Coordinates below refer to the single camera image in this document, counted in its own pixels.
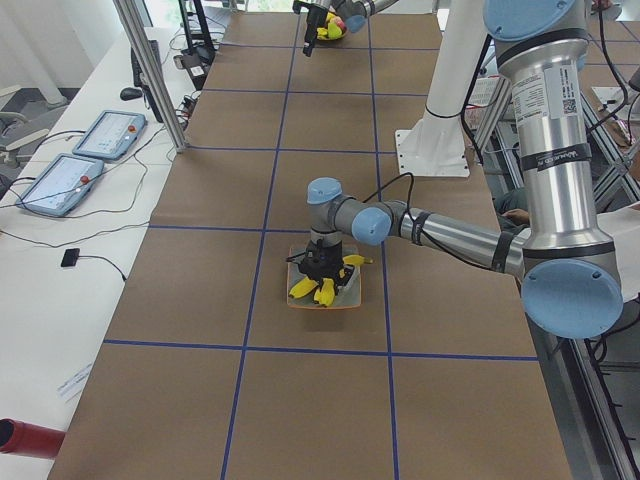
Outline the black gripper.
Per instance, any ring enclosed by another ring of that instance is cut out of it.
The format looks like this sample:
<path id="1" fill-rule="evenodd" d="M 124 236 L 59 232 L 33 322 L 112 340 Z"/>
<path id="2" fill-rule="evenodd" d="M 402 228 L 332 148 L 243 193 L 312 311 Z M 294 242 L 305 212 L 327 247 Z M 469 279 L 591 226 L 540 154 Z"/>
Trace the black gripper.
<path id="1" fill-rule="evenodd" d="M 341 241 L 330 245 L 323 239 L 310 240 L 298 270 L 320 283 L 325 279 L 331 279 L 339 286 L 339 292 L 345 293 L 356 283 L 358 271 L 354 265 L 344 265 L 342 252 Z"/>
<path id="2" fill-rule="evenodd" d="M 307 9 L 306 31 L 304 36 L 303 54 L 310 57 L 317 40 L 317 29 L 324 25 L 328 13 L 327 3 L 305 3 Z"/>

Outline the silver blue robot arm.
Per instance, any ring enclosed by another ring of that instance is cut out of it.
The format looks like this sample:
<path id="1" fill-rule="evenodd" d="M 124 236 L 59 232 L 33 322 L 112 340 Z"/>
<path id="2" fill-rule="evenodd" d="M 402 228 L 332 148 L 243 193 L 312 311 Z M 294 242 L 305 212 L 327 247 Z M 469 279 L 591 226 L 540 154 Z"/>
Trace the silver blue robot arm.
<path id="1" fill-rule="evenodd" d="M 302 8 L 307 10 L 307 27 L 303 42 L 304 55 L 307 57 L 312 55 L 318 38 L 317 28 L 328 19 L 331 8 L 342 18 L 350 32 L 357 32 L 369 17 L 384 11 L 396 2 L 397 0 L 295 0 L 292 3 L 294 13 L 300 14 Z"/>
<path id="2" fill-rule="evenodd" d="M 587 50 L 579 1 L 489 1 L 483 20 L 497 67 L 511 84 L 520 166 L 530 214 L 527 233 L 497 233 L 407 201 L 372 204 L 345 195 L 334 178 L 307 190 L 311 235 L 296 257 L 290 295 L 330 306 L 354 275 L 342 238 L 378 245 L 391 236 L 429 246 L 520 281 L 527 317 L 567 339 L 599 336 L 623 310 L 613 239 L 597 223 L 579 62 Z"/>

